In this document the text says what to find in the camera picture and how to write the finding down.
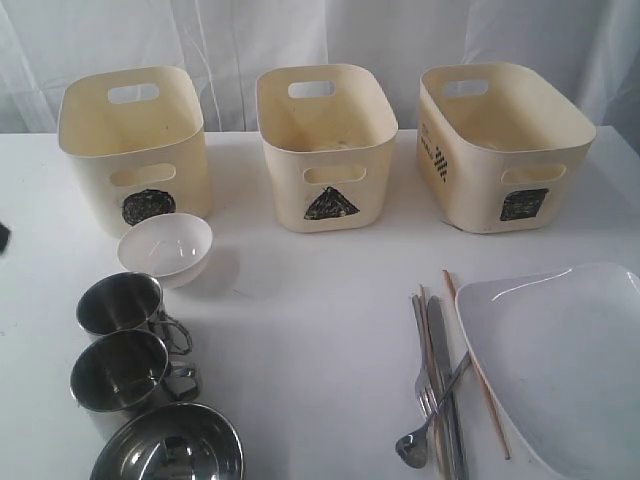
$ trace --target white bowl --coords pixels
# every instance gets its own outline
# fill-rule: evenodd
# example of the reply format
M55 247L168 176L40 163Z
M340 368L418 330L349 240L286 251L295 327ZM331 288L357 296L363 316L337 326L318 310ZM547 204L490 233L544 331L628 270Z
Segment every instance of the white bowl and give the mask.
M134 225L120 239L118 260L131 272L154 276L165 288L186 285L209 262L213 232L188 213L168 213Z

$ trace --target white backdrop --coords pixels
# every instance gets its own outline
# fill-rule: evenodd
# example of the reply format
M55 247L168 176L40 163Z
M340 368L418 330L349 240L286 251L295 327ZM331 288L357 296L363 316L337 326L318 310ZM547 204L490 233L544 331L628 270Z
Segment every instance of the white backdrop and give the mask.
M207 130L254 130L258 75L338 62L415 128L425 70L497 60L640 151L640 0L0 0L0 132L54 132L70 82L148 65L189 72Z

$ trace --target bin handle hole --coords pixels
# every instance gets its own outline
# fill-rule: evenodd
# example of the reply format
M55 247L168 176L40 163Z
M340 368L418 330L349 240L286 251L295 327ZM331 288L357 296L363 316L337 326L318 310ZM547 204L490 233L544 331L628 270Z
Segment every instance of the bin handle hole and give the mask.
M308 168L302 174L304 181L312 185L319 183L359 182L367 175L362 165L336 165L332 167Z
M107 99L110 103L120 105L154 100L158 98L158 95L160 95L160 89L155 83L140 83L138 85L110 88L107 92Z
M114 187L133 187L171 180L176 176L176 167L170 163L159 163L134 170L120 170L109 177Z
M560 163L513 167L502 174L502 183L506 185L516 185L522 183L553 182L559 180L566 171L567 167Z
M291 98L329 97L336 91L336 85L329 80L315 82L294 82L289 85L288 93Z
M484 78L449 82L444 86L445 97L484 95L489 90L489 81Z

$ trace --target metal bowl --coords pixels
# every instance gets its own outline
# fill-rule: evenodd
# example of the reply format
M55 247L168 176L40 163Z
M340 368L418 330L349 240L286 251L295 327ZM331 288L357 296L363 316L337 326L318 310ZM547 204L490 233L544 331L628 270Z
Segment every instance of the metal bowl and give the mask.
M239 480L242 446L229 421L195 403L172 403L122 427L104 447L91 480Z

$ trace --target plastic bin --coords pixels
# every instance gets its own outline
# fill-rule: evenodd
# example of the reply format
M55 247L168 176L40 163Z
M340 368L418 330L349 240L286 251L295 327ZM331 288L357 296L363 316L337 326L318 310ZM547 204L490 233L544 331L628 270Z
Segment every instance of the plastic bin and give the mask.
M293 84L308 82L330 82L334 91L289 94ZM273 70L258 79L257 102L284 227L305 233L356 228L380 215L398 123L369 71L354 65Z
M536 72L508 63L422 76L417 157L448 220L473 233L555 216L596 130Z
M153 215L208 214L203 126L185 71L141 68L71 84L60 108L58 143L96 218L120 236Z

